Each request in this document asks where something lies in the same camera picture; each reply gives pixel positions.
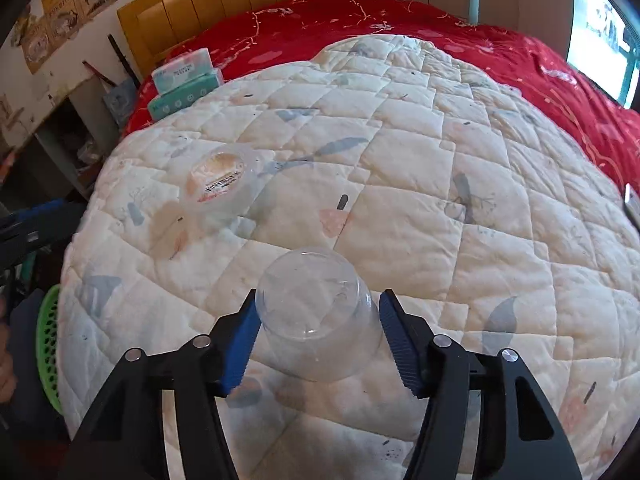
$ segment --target silver screw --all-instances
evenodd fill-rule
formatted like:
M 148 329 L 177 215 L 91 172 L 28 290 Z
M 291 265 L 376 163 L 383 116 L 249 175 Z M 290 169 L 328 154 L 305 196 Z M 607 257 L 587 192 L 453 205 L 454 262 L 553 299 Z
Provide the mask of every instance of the silver screw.
M 133 361 L 137 361 L 142 357 L 142 350 L 140 348 L 130 348 L 127 350 L 126 354 L 124 354 L 124 358 L 132 363 Z
M 515 350 L 511 350 L 510 348 L 507 348 L 505 350 L 502 351 L 502 358 L 505 361 L 508 361 L 510 363 L 514 363 L 518 360 L 518 354 L 516 353 Z
M 206 348 L 210 344 L 211 344 L 211 339 L 209 338 L 208 335 L 202 334 L 202 335 L 196 336 L 193 339 L 193 345 L 196 348 Z
M 438 334 L 436 337 L 433 338 L 433 342 L 435 343 L 436 346 L 439 346 L 440 348 L 447 348 L 451 346 L 451 339 L 449 338 L 449 336 L 444 334 Z

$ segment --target white quilt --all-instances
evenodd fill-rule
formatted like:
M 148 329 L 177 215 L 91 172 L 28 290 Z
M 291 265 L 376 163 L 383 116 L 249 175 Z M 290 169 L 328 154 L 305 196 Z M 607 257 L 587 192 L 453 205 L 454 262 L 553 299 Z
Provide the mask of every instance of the white quilt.
M 207 235 L 180 209 L 178 186 L 205 152 L 236 141 L 260 150 L 264 188 Z M 207 333 L 301 246 L 343 254 L 372 291 L 392 288 L 468 350 L 515 348 L 585 479 L 638 420 L 640 240 L 616 187 L 516 89 L 427 41 L 380 34 L 226 83 L 117 147 L 62 276 L 71 431 L 127 348 L 165 352 Z M 402 386 L 386 341 L 336 383 L 278 368 L 261 332 L 242 385 L 219 402 L 241 478 L 402 478 L 426 401 Z M 478 414 L 471 397 L 470 427 Z M 473 467 L 467 441 L 461 479 Z

